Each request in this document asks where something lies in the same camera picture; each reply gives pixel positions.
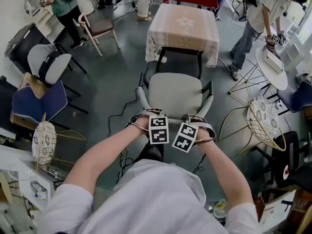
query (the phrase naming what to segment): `white pants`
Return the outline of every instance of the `white pants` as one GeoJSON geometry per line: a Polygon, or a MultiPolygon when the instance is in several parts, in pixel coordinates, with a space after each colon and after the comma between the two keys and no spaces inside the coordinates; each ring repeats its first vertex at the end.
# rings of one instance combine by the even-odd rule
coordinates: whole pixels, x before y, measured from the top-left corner
{"type": "Polygon", "coordinates": [[[150,5],[150,0],[137,0],[137,16],[147,17],[148,7],[150,5]]]}

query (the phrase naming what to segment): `brown chair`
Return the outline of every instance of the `brown chair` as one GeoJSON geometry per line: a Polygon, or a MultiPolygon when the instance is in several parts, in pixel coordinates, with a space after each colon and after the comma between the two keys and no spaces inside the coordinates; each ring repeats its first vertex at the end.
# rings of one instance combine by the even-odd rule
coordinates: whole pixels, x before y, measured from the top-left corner
{"type": "Polygon", "coordinates": [[[117,36],[116,33],[114,31],[114,25],[112,20],[110,20],[109,18],[105,18],[102,20],[97,21],[96,23],[90,25],[85,13],[82,13],[79,18],[78,18],[79,23],[85,28],[91,42],[93,43],[93,45],[95,46],[98,54],[102,57],[102,53],[100,52],[100,50],[97,47],[97,44],[99,45],[98,42],[98,37],[101,37],[103,35],[105,35],[108,32],[112,32],[113,36],[115,38],[116,41],[116,46],[118,49],[120,49],[118,40],[117,40],[117,36]]]}

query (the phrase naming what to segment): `white t-shirt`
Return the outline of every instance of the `white t-shirt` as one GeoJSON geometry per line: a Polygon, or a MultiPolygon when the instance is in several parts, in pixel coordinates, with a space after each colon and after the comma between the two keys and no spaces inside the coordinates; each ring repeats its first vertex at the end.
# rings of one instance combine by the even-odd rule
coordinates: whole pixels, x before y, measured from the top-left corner
{"type": "Polygon", "coordinates": [[[91,213],[93,196],[61,185],[39,221],[38,234],[260,234],[255,206],[233,207],[223,227],[204,208],[198,176],[175,165],[143,159],[91,213]]]}
{"type": "Polygon", "coordinates": [[[251,5],[247,11],[247,19],[251,27],[257,32],[264,31],[264,20],[262,15],[263,5],[268,8],[270,24],[276,20],[291,2],[290,0],[256,0],[257,7],[251,5]]]}

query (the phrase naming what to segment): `green shirt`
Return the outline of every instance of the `green shirt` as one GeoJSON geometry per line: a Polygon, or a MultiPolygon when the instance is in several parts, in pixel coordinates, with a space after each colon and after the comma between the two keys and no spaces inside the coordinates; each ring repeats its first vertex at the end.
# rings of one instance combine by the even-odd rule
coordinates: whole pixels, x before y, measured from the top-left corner
{"type": "Polygon", "coordinates": [[[77,5],[78,4],[76,0],[54,0],[54,3],[51,4],[53,14],[55,14],[57,17],[66,15],[77,5]]]}

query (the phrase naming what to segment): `concrete floor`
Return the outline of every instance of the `concrete floor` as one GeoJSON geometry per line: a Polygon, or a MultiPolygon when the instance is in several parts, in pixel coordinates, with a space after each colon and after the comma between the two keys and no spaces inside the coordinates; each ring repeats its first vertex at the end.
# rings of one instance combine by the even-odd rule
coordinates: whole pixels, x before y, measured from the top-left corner
{"type": "MultiPolygon", "coordinates": [[[[103,17],[117,18],[124,14],[124,9],[130,7],[131,4],[117,7],[115,10],[110,6],[104,10],[96,10],[88,18],[90,23],[103,17]]],[[[152,5],[150,11],[153,15],[157,12],[158,5],[152,5]]],[[[217,22],[220,36],[219,57],[224,60],[227,65],[231,64],[229,51],[236,41],[243,34],[243,27],[232,24],[231,12],[224,7],[220,10],[222,21],[217,22]]],[[[145,46],[147,30],[150,26],[148,22],[137,22],[136,13],[130,13],[114,22],[115,31],[119,40],[121,49],[118,51],[114,39],[111,36],[103,36],[99,38],[100,49],[103,57],[99,57],[90,41],[78,49],[71,50],[70,53],[79,63],[87,70],[85,75],[75,65],[74,70],[70,72],[66,70],[62,77],[63,82],[81,93],[81,97],[68,96],[73,98],[72,103],[85,108],[90,113],[88,115],[77,111],[73,116],[72,108],[65,108],[57,117],[56,121],[69,126],[86,136],[87,141],[76,141],[70,139],[58,138],[58,146],[56,156],[59,158],[75,162],[90,147],[99,141],[105,139],[108,135],[108,117],[110,115],[120,114],[124,104],[136,98],[135,89],[139,83],[141,72],[145,72],[147,63],[145,62],[145,46]]],[[[61,43],[65,48],[69,49],[72,40],[66,33],[61,43]]],[[[252,62],[255,62],[254,50],[263,46],[262,41],[257,41],[247,56],[252,62]]],[[[197,60],[194,56],[167,52],[165,55],[168,60],[160,67],[161,72],[184,73],[191,76],[198,76],[197,60]]],[[[242,74],[248,72],[253,65],[248,61],[245,62],[242,74]]],[[[147,76],[150,77],[156,68],[156,62],[149,65],[147,76]]],[[[203,66],[201,82],[205,85],[212,80],[214,84],[214,101],[206,115],[206,120],[213,126],[217,136],[222,121],[226,115],[234,108],[240,107],[234,98],[229,96],[227,92],[235,85],[231,78],[231,73],[219,61],[215,68],[207,68],[203,66]]],[[[293,83],[293,77],[289,77],[290,83],[293,83]]],[[[261,85],[252,87],[252,96],[259,94],[261,85]]],[[[241,90],[236,93],[245,102],[248,101],[247,90],[241,90]]],[[[129,105],[122,117],[114,117],[111,119],[112,133],[116,133],[124,128],[130,116],[134,115],[142,107],[139,102],[129,105]]],[[[304,121],[303,113],[286,113],[285,117],[291,127],[291,130],[297,131],[300,138],[306,136],[307,126],[304,121]]],[[[246,111],[238,110],[228,119],[223,135],[230,134],[246,125],[246,111]]],[[[282,132],[288,132],[288,126],[283,116],[279,117],[279,125],[282,132]]],[[[171,141],[175,136],[175,127],[171,128],[171,141]]],[[[222,141],[217,141],[219,148],[230,157],[238,168],[243,172],[248,181],[250,176],[258,169],[264,166],[265,160],[259,152],[244,152],[236,156],[245,146],[250,137],[250,130],[243,131],[222,141]]],[[[142,150],[146,139],[135,141],[129,147],[129,155],[136,158],[142,150]]],[[[254,137],[250,146],[258,143],[254,137]]],[[[165,162],[175,163],[176,165],[192,172],[199,163],[202,153],[197,147],[194,147],[188,154],[173,149],[170,144],[165,146],[165,162]]],[[[216,201],[224,198],[224,193],[216,179],[216,176],[208,162],[204,160],[203,166],[205,171],[199,173],[199,177],[203,183],[207,194],[207,201],[216,201]]],[[[116,184],[117,174],[120,170],[119,162],[116,160],[98,179],[97,185],[112,190],[116,184]]],[[[254,195],[261,191],[264,187],[263,180],[258,182],[250,182],[250,186],[254,195]]]]}

